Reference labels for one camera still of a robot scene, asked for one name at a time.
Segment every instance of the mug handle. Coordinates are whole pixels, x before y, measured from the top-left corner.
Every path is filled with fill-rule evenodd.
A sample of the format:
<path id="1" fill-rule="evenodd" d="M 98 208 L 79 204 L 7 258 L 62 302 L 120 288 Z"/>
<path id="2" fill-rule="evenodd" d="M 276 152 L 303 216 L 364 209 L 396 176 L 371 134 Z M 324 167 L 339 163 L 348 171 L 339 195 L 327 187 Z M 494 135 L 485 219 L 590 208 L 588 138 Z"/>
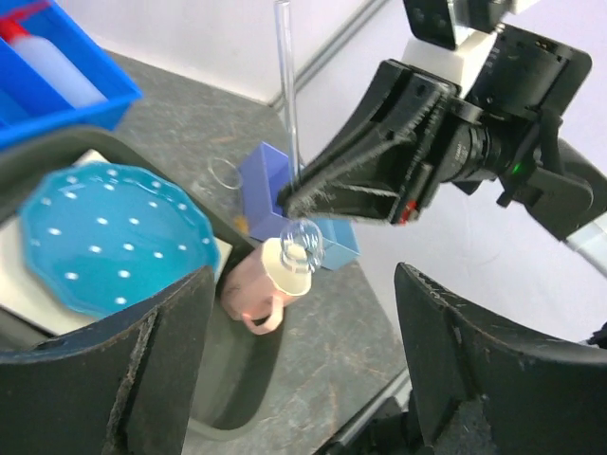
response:
<path id="1" fill-rule="evenodd" d="M 241 315 L 243 322 L 247 328 L 255 335 L 265 335 L 275 331 L 281 322 L 283 322 L 283 314 L 285 313 L 285 305 L 280 297 L 272 296 L 270 302 L 271 312 L 265 322 L 256 324 L 251 317 L 243 313 Z"/>

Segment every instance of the white cutting board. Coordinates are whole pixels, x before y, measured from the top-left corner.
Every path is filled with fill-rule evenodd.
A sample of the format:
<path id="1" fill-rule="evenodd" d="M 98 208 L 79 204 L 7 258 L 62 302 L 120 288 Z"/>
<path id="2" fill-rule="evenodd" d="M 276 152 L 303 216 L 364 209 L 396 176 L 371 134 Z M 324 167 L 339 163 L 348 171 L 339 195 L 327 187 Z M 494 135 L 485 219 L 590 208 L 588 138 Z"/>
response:
<path id="1" fill-rule="evenodd" d="M 89 151 L 76 165 L 107 161 L 96 151 Z M 231 245 L 217 238 L 220 252 L 219 273 L 231 252 Z M 57 301 L 46 287 L 26 269 L 21 248 L 19 217 L 14 216 L 0 227 L 0 307 L 53 335 L 80 329 L 96 319 L 71 311 Z"/>

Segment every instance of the red bottle cap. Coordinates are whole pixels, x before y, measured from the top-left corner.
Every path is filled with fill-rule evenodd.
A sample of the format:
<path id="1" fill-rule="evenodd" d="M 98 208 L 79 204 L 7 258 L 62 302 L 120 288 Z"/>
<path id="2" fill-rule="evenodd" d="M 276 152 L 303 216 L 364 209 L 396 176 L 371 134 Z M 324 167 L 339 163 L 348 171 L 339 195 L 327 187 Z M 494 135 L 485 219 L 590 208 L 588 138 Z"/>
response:
<path id="1" fill-rule="evenodd" d="M 25 21 L 32 14 L 48 7 L 50 7 L 48 0 L 41 0 L 22 8 L 15 8 L 5 16 L 0 17 L 0 38 L 10 43 L 21 36 L 28 36 L 29 32 L 19 22 Z"/>

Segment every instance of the teal plate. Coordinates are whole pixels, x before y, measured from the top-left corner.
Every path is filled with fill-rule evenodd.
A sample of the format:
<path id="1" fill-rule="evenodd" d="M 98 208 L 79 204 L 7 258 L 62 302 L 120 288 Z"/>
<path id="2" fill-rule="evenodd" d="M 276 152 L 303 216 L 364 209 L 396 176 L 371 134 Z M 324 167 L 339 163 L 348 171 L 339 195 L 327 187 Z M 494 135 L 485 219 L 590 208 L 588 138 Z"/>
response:
<path id="1" fill-rule="evenodd" d="M 68 308 L 103 318 L 203 265 L 211 223 L 178 186 L 142 168 L 92 163 L 45 177 L 20 210 L 28 269 Z"/>

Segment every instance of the countertop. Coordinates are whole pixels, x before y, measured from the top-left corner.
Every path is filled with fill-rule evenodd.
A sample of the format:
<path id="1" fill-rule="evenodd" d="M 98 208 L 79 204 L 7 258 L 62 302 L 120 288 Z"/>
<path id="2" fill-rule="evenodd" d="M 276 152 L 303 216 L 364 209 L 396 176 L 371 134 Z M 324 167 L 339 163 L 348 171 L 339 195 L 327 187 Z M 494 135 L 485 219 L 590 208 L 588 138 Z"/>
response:
<path id="1" fill-rule="evenodd" d="M 115 59 L 145 93 L 119 137 L 184 188 L 208 172 L 209 157 L 239 163 L 261 141 L 285 150 L 271 108 Z M 265 418 L 227 443 L 188 432 L 184 455 L 311 454 L 405 367 L 402 344 L 358 263 L 315 274 L 310 294 L 289 312 Z"/>

